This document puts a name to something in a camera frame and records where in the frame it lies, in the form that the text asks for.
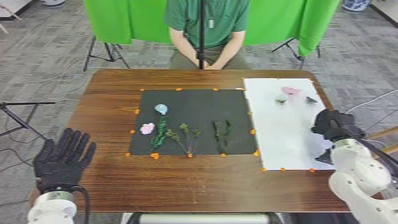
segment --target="black mat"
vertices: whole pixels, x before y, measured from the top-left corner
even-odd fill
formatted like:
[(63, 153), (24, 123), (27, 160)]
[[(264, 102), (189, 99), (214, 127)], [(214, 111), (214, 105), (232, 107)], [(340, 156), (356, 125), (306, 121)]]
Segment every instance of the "black mat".
[[(150, 135), (141, 134), (143, 124), (159, 125), (160, 113), (155, 106), (166, 104), (168, 129), (180, 134), (185, 142), (185, 134), (180, 130), (182, 123), (189, 124), (191, 130), (200, 129), (200, 146), (194, 154), (216, 155), (217, 140), (212, 121), (232, 122), (232, 135), (228, 142), (228, 154), (249, 154), (256, 151), (256, 139), (251, 134), (253, 124), (249, 117), (248, 100), (242, 90), (184, 90), (184, 91), (144, 91), (141, 101), (141, 114), (136, 122), (136, 134), (132, 139), (132, 154), (150, 155), (152, 139), (157, 136), (157, 130)], [(184, 155), (185, 152), (171, 138), (159, 148), (160, 155)]]

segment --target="pink flower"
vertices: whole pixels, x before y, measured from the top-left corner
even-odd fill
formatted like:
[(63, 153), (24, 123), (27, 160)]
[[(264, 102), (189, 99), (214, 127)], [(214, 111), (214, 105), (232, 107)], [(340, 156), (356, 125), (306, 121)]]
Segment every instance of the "pink flower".
[(283, 87), (283, 92), (288, 94), (288, 95), (297, 95), (301, 93), (301, 89), (296, 89), (292, 87)]
[(153, 133), (153, 129), (155, 129), (155, 124), (153, 123), (143, 124), (143, 127), (141, 127), (143, 135), (150, 135)]

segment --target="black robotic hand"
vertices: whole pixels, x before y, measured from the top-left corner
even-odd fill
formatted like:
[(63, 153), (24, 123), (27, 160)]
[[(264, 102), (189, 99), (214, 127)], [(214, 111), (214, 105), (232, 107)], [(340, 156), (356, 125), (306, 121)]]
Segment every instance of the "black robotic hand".
[(365, 138), (367, 133), (356, 126), (352, 114), (340, 113), (338, 110), (324, 110), (317, 116), (313, 133), (322, 134), (333, 142), (356, 136)]
[(91, 143), (84, 155), (89, 138), (89, 134), (82, 135), (81, 131), (73, 131), (68, 128), (57, 145), (54, 140), (45, 142), (34, 159), (34, 172), (41, 193), (54, 190), (72, 192), (73, 187), (79, 186), (84, 169), (89, 166), (97, 153), (97, 143)]

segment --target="floor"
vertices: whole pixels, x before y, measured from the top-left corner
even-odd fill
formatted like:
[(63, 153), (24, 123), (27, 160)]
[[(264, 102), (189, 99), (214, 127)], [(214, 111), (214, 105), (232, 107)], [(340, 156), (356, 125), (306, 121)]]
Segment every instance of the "floor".
[[(93, 73), (105, 67), (123, 68), (123, 64), (95, 60), (89, 71), (82, 72), (93, 33), (81, 0), (70, 0), (59, 9), (45, 8), (36, 2), (22, 18), (24, 21), (2, 22), (11, 34), (0, 32), (0, 102), (57, 101), (40, 108), (33, 121), (47, 136), (57, 138)], [(271, 52), (276, 46), (246, 47), (255, 69), (299, 68), (288, 49)], [(132, 68), (169, 68), (171, 54), (173, 46), (143, 41), (134, 41), (123, 49)], [(315, 73), (342, 111), (398, 88), (398, 29), (372, 9), (363, 13), (338, 11), (322, 41), (322, 58), (310, 56), (304, 69)], [(11, 109), (27, 116), (29, 107)], [(374, 126), (397, 110), (398, 97), (391, 95), (354, 111), (359, 126), (370, 133), (397, 125), (398, 113)], [(0, 113), (0, 132), (15, 126)], [(34, 138), (27, 131), (4, 136), (0, 149), (13, 148), (25, 159), (33, 158), (43, 145)], [(393, 144), (397, 139), (395, 135), (383, 141)], [(27, 202), (2, 206), (27, 200), (34, 187), (33, 167), (18, 165), (4, 170), (17, 163), (13, 152), (0, 152), (0, 224), (27, 223)], [(121, 214), (93, 217), (93, 223), (118, 223)]]

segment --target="chair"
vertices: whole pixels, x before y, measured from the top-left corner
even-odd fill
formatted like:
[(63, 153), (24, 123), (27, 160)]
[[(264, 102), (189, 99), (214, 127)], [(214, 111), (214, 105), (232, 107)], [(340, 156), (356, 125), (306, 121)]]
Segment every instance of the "chair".
[[(22, 17), (13, 13), (13, 11), (9, 10), (9, 8), (6, 7), (4, 4), (0, 4), (0, 8), (9, 12), (11, 16), (15, 16), (18, 20), (22, 20)], [(0, 29), (2, 29), (4, 33), (9, 34), (9, 31), (8, 31), (2, 23), (0, 23)]]

